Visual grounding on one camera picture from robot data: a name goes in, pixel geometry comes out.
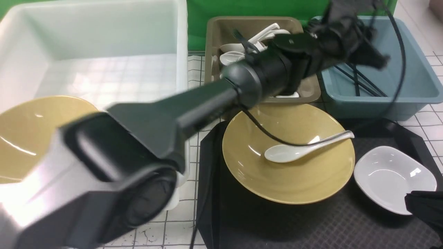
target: black chopsticks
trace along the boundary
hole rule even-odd
[[[348,78],[352,79],[355,83],[355,96],[360,96],[360,87],[363,88],[366,92],[368,92],[369,94],[371,94],[374,97],[387,97],[387,95],[380,89],[378,88],[372,81],[370,81],[364,74],[362,74],[355,65],[347,63],[347,65],[353,70],[354,75],[350,75],[349,73],[345,72],[343,69],[341,69],[338,66],[335,66],[335,68],[337,68],[340,72],[342,72],[344,75],[346,75]],[[360,76],[361,78],[363,78],[366,82],[368,82],[368,84],[373,87],[376,91],[378,91],[379,93],[375,92],[374,90],[372,90],[371,88],[369,88],[368,86],[366,86],[365,84],[361,83],[358,80],[358,76]]]

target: blue plastic bin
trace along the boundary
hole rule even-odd
[[[366,24],[370,16],[361,16]],[[406,77],[400,96],[386,118],[404,121],[412,117],[427,104],[443,102],[443,86],[429,65],[422,50],[406,28],[396,19],[406,49]],[[355,96],[354,81],[335,68],[322,72],[327,95],[326,110],[335,118],[371,118],[377,117],[386,109],[400,81],[401,53],[394,29],[388,17],[377,17],[374,26],[378,33],[374,46],[382,53],[391,56],[388,66],[377,70],[366,66],[358,69],[388,97],[372,97],[360,88],[361,96]],[[347,65],[339,65],[353,75]],[[359,81],[368,85],[359,77]]]

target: white spoon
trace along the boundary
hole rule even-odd
[[[298,97],[300,97],[300,95],[298,94],[298,92],[295,92],[293,95],[288,95],[288,96],[283,96],[283,95],[277,95],[277,96],[275,96],[276,98],[288,98],[288,97],[291,97],[291,98],[298,98]]]
[[[245,54],[243,54],[241,52],[229,51],[227,53],[220,55],[220,62],[223,65],[227,66],[231,63],[234,63],[234,62],[239,61],[244,58],[245,58]]]
[[[277,23],[273,23],[273,24],[269,25],[268,27],[266,27],[264,30],[260,31],[255,36],[253,36],[248,41],[250,43],[256,45],[256,43],[259,42],[260,39],[265,37],[265,35],[267,35],[269,31],[271,31],[273,29],[279,29],[279,28],[280,28],[280,26]],[[237,51],[237,52],[242,52],[242,53],[245,52],[245,48],[243,47],[243,45],[241,43],[228,43],[228,44],[222,45],[220,47],[220,50],[223,53],[227,53],[227,52],[230,52],[230,51]]]
[[[258,42],[256,45],[257,45],[257,49],[258,49],[259,52],[262,52],[262,51],[264,51],[264,50],[266,50],[268,48],[267,46],[261,45],[260,42]],[[241,52],[229,51],[229,52],[226,52],[226,53],[220,55],[220,62],[224,66],[227,66],[227,65],[229,65],[231,63],[243,60],[244,58],[245,58],[245,54],[243,54]]]
[[[325,138],[323,140],[326,140],[326,139],[329,139],[332,137],[333,137],[333,139],[331,139],[330,141],[325,141],[325,142],[322,142],[319,144],[314,144],[314,145],[305,145],[305,146],[297,146],[296,147],[296,146],[279,144],[276,146],[272,146],[264,152],[264,157],[274,163],[289,163],[289,162],[295,161],[297,159],[300,159],[300,158],[306,156],[307,154],[309,154],[315,150],[318,150],[320,148],[323,148],[327,145],[330,145],[330,144],[333,144],[333,143],[336,143],[338,141],[345,140],[348,138],[354,138],[354,134],[352,133],[352,131],[344,131],[339,134],[335,134],[333,136]]]
[[[285,34],[285,35],[290,35],[291,33],[289,31],[287,31],[286,29],[275,29],[275,30],[271,30],[269,31],[262,39],[260,39],[261,41],[264,41],[266,39],[271,39],[274,38],[275,35],[278,34]]]

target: bowl rim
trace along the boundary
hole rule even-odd
[[[291,107],[307,107],[307,108],[314,108],[314,109],[317,109],[317,110],[319,110],[319,111],[321,111],[321,112],[323,112],[323,113],[325,113],[327,116],[329,116],[333,121],[335,121],[337,124],[339,124],[341,127],[342,127],[342,125],[334,118],[334,117],[332,117],[331,115],[329,115],[327,112],[325,112],[325,111],[323,111],[323,110],[321,110],[320,108],[317,108],[317,107],[315,107],[315,106],[313,106],[313,105],[310,105],[310,104],[302,104],[302,105],[291,105]],[[228,128],[229,128],[229,126],[231,125],[231,123],[232,123],[232,121],[233,120],[235,120],[239,115],[245,115],[243,112],[239,112],[239,113],[237,113],[237,115],[235,115],[235,117],[234,118],[232,118],[230,121],[229,121],[229,123],[228,123],[228,125],[227,125],[227,127],[226,127],[226,130],[228,130]],[[226,134],[226,130],[225,130],[225,133],[223,134],[223,139],[222,139],[222,143],[221,143],[221,151],[222,151],[222,154],[223,154],[223,160],[224,160],[224,154],[225,154],[225,134]],[[338,193],[348,182],[349,182],[349,180],[351,179],[351,177],[352,177],[352,175],[353,175],[353,173],[354,173],[354,168],[355,168],[355,165],[356,165],[356,162],[355,162],[355,149],[354,149],[354,146],[353,146],[353,143],[352,143],[352,140],[350,140],[351,141],[351,149],[352,149],[352,152],[353,153],[351,153],[351,155],[352,155],[352,157],[353,157],[353,163],[352,163],[352,166],[351,166],[351,170],[349,171],[349,174],[347,174],[346,175],[346,178],[347,178],[347,180],[346,181],[344,181],[344,183],[339,187],[339,188],[337,188],[337,190],[336,191],[333,191],[330,195],[328,195],[328,196],[325,196],[325,197],[323,197],[323,198],[318,198],[318,199],[316,199],[316,200],[312,200],[312,201],[306,201],[306,202],[288,202],[288,201],[282,201],[282,200],[278,200],[278,199],[275,199],[275,198],[271,198],[271,197],[269,197],[269,196],[266,196],[266,195],[263,195],[263,194],[261,194],[261,193],[259,193],[259,192],[257,192],[257,191],[255,191],[254,189],[252,189],[252,188],[250,188],[249,186],[246,186],[246,185],[244,185],[241,181],[239,181],[238,180],[238,178],[235,176],[235,174],[231,171],[231,168],[228,166],[228,162],[226,161],[226,160],[224,160],[225,161],[225,164],[226,164],[226,166],[227,166],[227,168],[229,169],[229,171],[231,172],[231,174],[232,174],[232,176],[243,186],[243,187],[245,187],[247,190],[249,190],[249,191],[251,191],[252,193],[254,193],[254,194],[256,194],[256,195],[258,195],[258,196],[260,196],[260,197],[262,197],[262,198],[264,198],[264,199],[266,199],[266,200],[269,200],[269,201],[272,201],[272,202],[276,202],[276,203],[282,203],[282,204],[289,204],[289,205],[305,205],[305,204],[312,204],[312,203],[316,203],[316,202],[320,202],[320,201],[322,201],[322,200],[325,200],[325,199],[328,199],[329,197],[331,197],[331,196],[333,196],[333,195],[335,195],[336,193]]]
[[[93,109],[95,109],[96,111],[98,111],[98,108],[97,108],[95,105],[93,105],[91,102],[89,102],[89,101],[87,101],[87,100],[85,100],[85,99],[82,99],[82,98],[79,98],[79,97],[67,96],[67,95],[50,95],[50,96],[44,96],[44,97],[33,98],[33,99],[30,99],[30,100],[25,101],[25,102],[23,102],[23,103],[20,103],[20,104],[18,104],[18,105],[15,105],[15,106],[13,106],[13,107],[11,107],[11,108],[5,110],[4,112],[0,113],[0,117],[3,116],[3,115],[5,115],[5,114],[7,114],[7,113],[9,113],[9,112],[11,112],[11,111],[13,111],[13,110],[15,110],[15,109],[18,109],[18,108],[20,108],[20,107],[23,107],[24,105],[30,104],[30,103],[32,103],[32,102],[40,101],[40,100],[43,100],[43,99],[51,99],[51,98],[57,98],[57,99],[59,99],[59,98],[72,98],[72,99],[77,99],[77,100],[80,100],[80,101],[82,101],[82,102],[84,102],[84,103],[90,105]]]

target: black tray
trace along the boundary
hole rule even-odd
[[[339,121],[353,127],[360,120]],[[428,249],[440,246],[438,235],[413,216],[384,210],[367,198],[354,178],[334,196],[309,205],[284,205],[245,189],[229,172],[221,143],[227,122],[202,141],[198,214],[208,188],[213,187],[200,223],[208,249]],[[387,145],[408,154],[426,168],[443,188],[443,177],[423,139],[389,120],[355,133],[356,160],[377,146]]]

